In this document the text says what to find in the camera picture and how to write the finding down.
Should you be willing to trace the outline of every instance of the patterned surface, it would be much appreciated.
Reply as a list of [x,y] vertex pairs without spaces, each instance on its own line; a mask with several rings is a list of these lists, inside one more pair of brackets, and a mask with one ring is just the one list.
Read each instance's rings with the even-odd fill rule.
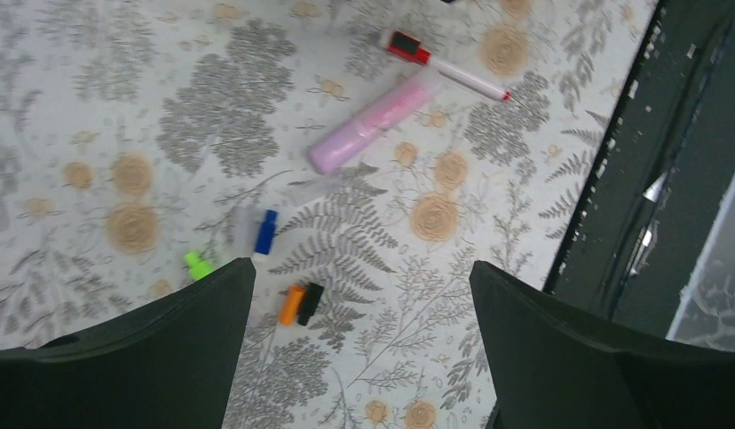
[[[652,2],[225,1],[0,0],[0,349],[183,287],[183,254],[230,260],[239,210],[279,206],[227,427],[484,422],[469,269],[542,283]],[[450,85],[287,206],[307,147],[414,72],[374,47],[391,19],[517,102]],[[319,314],[276,328],[301,280]]]

